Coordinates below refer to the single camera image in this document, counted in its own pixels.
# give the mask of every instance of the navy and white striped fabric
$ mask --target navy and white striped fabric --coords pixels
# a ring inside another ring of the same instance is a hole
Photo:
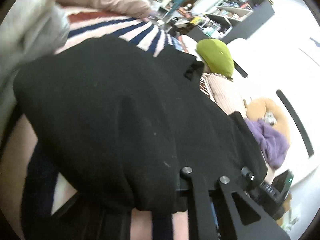
[[[73,43],[73,41],[78,44],[79,36],[81,35],[83,35],[84,38],[80,39],[80,42],[88,38],[101,37],[106,34],[124,39],[138,48],[152,53],[154,57],[158,56],[161,50],[168,45],[175,46],[176,49],[182,50],[180,42],[164,30],[160,30],[158,26],[151,22],[144,22],[143,20],[126,16],[104,17],[100,18],[100,20],[88,20],[80,24],[74,23],[71,25],[67,44],[70,42]]]

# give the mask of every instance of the striped blanket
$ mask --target striped blanket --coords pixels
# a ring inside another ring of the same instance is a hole
[[[84,40],[99,38],[103,35],[114,35],[124,39],[138,48],[152,53],[154,57],[158,56],[165,46],[174,46],[177,50],[184,51],[180,41],[150,21],[96,10],[70,13],[68,16],[70,21],[68,40],[65,46],[58,49],[56,53],[69,49]],[[200,90],[213,100],[208,92],[210,88],[206,82],[200,83]]]

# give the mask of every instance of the tan cushion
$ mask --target tan cushion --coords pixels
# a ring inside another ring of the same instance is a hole
[[[247,106],[247,117],[251,121],[257,121],[259,118],[263,118],[268,111],[271,111],[277,120],[277,123],[272,127],[282,133],[287,138],[290,145],[290,127],[287,116],[282,111],[281,107],[277,106],[271,99],[258,98],[251,101]]]

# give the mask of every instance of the pink striped fabric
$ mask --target pink striped fabric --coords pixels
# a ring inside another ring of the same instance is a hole
[[[247,118],[243,99],[232,81],[213,73],[207,75],[206,79],[216,104],[226,114],[232,114],[235,111],[239,111],[243,118]]]

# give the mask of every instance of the black metal bracket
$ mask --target black metal bracket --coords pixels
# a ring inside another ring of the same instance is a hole
[[[207,185],[201,171],[184,167],[180,176],[181,180],[188,182],[189,192],[191,192],[189,198],[192,199],[192,204],[188,206],[190,240],[217,240],[219,239],[217,228],[221,231],[233,232],[235,240],[290,239],[263,208],[228,177],[221,177],[217,181],[216,190],[211,191],[210,188],[213,188],[214,185]],[[225,205],[215,203],[217,196],[223,199]],[[217,216],[218,227],[215,224],[214,212]],[[226,214],[230,218],[227,219],[228,223],[220,218],[220,215]],[[253,220],[246,221],[243,215],[249,215]]]

